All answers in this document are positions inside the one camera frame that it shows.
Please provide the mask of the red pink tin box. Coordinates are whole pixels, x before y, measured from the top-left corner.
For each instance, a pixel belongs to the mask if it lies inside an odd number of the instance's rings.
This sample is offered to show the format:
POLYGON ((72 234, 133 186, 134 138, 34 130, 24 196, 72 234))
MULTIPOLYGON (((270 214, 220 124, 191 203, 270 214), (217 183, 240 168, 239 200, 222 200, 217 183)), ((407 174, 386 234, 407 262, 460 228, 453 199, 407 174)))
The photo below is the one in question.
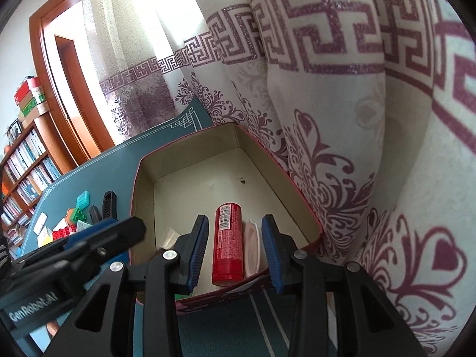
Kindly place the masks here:
POLYGON ((300 248, 316 248, 322 227, 290 176, 262 145, 233 123, 189 134, 143 156, 136 170, 131 215, 146 226, 130 251, 132 264, 158 251, 156 234, 171 227, 189 233, 204 214, 214 225, 217 208, 240 205, 245 222, 273 215, 300 248))

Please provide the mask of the red cylindrical bottle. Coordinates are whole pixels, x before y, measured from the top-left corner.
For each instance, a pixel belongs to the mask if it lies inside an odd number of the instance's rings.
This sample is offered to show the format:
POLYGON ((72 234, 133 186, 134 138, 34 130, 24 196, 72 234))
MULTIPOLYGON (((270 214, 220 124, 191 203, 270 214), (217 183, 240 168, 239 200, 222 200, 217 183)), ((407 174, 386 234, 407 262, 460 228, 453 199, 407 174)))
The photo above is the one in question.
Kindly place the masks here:
POLYGON ((214 219, 212 284, 227 287, 245 277, 241 207, 228 202, 219 206, 214 219))

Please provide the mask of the wooden door frame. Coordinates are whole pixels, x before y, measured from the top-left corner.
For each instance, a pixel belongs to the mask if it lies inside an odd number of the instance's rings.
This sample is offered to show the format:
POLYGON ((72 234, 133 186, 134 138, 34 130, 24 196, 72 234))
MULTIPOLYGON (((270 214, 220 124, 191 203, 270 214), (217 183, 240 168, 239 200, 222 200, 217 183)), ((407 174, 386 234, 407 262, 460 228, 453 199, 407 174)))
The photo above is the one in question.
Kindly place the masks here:
POLYGON ((36 75, 49 106, 35 121, 63 173, 115 145, 95 99, 101 96, 82 20, 82 0, 48 0, 29 18, 36 75))

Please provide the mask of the pink green toy brick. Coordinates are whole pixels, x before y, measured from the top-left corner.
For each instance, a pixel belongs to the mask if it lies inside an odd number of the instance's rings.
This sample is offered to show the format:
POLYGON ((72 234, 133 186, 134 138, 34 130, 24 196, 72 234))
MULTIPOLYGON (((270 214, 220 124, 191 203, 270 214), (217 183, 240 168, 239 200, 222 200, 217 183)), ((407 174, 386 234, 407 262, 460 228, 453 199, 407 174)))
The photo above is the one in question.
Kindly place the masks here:
POLYGON ((175 300, 183 300, 183 299, 188 299, 191 298, 193 295, 192 294, 174 294, 175 300))

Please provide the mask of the black comb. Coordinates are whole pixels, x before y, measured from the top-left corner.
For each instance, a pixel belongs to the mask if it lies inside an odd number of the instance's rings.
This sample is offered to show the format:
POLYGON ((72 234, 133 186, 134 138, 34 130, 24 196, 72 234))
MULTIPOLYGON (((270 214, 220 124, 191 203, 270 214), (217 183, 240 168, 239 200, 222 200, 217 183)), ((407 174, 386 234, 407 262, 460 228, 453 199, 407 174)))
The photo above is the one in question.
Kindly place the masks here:
POLYGON ((117 196, 114 191, 105 192, 102 199, 102 219, 117 219, 117 196))

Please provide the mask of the white tissue pack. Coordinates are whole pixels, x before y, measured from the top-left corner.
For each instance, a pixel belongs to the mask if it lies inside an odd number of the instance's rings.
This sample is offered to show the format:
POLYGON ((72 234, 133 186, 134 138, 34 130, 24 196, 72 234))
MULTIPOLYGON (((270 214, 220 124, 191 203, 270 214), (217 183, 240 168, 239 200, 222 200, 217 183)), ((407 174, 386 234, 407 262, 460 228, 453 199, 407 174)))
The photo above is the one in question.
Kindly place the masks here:
POLYGON ((48 216, 46 215, 46 213, 42 212, 40 216, 38 217, 38 219, 36 220, 35 226, 33 227, 33 232, 36 235, 39 235, 40 232, 43 230, 43 227, 46 223, 47 218, 48 216))

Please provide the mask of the black cylindrical tube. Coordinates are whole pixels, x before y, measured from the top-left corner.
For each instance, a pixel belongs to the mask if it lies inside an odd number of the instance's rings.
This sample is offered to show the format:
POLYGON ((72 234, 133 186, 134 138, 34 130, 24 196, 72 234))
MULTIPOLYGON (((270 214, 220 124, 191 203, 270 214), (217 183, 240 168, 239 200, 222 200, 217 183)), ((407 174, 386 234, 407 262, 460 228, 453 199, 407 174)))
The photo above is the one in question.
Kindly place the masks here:
POLYGON ((91 222, 95 225, 98 224, 102 221, 102 215, 101 212, 99 211, 98 207, 95 205, 91 205, 89 208, 89 215, 91 222))

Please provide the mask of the yellow white medicine box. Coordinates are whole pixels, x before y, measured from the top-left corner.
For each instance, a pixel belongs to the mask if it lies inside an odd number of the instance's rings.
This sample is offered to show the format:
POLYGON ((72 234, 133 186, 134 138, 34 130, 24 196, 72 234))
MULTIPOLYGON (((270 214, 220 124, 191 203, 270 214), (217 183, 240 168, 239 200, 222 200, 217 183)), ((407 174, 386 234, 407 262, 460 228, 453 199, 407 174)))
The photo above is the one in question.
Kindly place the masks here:
POLYGON ((52 231, 47 226, 44 226, 37 236, 38 247, 41 248, 52 241, 52 231))

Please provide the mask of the teal dental floss box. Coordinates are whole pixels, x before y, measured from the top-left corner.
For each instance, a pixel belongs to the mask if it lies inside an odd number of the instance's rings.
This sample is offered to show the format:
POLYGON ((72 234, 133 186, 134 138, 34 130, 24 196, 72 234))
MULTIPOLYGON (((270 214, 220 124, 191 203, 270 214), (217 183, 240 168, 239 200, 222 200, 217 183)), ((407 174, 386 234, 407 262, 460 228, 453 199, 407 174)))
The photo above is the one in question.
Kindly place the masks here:
POLYGON ((77 196, 76 207, 77 209, 84 210, 90 206, 90 192, 88 190, 83 191, 77 196))

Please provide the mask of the patterned curtain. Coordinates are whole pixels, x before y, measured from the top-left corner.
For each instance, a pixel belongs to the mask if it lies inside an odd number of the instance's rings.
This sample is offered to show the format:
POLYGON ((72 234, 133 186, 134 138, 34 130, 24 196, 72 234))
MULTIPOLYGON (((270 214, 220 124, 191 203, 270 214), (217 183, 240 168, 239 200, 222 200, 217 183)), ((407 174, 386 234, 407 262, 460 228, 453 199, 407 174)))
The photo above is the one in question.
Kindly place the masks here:
POLYGON ((290 175, 430 356, 475 314, 475 42, 448 0, 85 0, 122 139, 193 98, 290 175))

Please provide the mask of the white round plastic lid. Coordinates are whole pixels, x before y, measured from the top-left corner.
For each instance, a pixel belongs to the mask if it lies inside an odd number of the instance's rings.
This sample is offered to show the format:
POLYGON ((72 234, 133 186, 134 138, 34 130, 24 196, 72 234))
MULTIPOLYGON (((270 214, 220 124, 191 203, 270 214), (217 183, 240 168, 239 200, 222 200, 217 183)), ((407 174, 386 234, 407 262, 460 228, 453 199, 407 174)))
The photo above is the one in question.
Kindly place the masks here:
POLYGON ((253 220, 245 224, 244 237, 245 275, 251 276, 260 271, 261 245, 259 230, 253 220))

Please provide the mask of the red long toy brick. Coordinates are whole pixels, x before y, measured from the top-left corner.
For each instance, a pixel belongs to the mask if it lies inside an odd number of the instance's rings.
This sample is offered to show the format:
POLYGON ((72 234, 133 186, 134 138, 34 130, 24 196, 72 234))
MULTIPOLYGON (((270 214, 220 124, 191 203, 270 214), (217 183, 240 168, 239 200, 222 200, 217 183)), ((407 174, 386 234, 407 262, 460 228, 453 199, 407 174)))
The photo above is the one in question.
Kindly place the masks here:
POLYGON ((75 225, 66 225, 62 228, 57 228, 52 231, 52 240, 56 241, 75 234, 77 232, 77 227, 75 225))

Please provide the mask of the stacked boxes on shelf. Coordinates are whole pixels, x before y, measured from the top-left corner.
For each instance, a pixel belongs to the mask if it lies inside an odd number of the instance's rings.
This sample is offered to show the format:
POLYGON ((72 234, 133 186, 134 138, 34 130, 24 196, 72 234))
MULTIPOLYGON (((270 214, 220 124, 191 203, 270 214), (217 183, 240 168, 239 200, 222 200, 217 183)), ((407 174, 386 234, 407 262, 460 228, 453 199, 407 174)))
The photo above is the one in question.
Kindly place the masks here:
POLYGON ((23 128, 50 110, 37 76, 27 76, 16 90, 14 99, 19 108, 18 120, 23 128))

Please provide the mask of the wooden bookshelf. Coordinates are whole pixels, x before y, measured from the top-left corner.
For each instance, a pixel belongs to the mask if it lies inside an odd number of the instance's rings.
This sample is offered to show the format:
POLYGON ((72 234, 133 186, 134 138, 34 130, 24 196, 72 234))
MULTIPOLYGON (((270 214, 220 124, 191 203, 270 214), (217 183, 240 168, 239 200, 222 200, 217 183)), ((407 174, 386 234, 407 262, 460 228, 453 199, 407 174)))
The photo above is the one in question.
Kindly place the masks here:
POLYGON ((1 233, 15 256, 43 193, 75 167, 51 115, 34 119, 16 137, 1 160, 1 233))

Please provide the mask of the light blue printed box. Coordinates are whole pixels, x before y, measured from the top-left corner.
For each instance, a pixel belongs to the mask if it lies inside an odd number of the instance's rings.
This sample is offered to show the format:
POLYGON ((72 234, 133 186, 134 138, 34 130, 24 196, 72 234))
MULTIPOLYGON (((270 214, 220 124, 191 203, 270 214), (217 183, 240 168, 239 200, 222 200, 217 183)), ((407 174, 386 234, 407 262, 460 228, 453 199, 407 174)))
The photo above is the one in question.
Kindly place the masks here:
POLYGON ((77 221, 77 224, 76 224, 76 232, 79 233, 79 232, 82 232, 84 230, 87 230, 88 228, 91 228, 93 225, 88 223, 88 222, 84 222, 82 220, 78 220, 77 221))

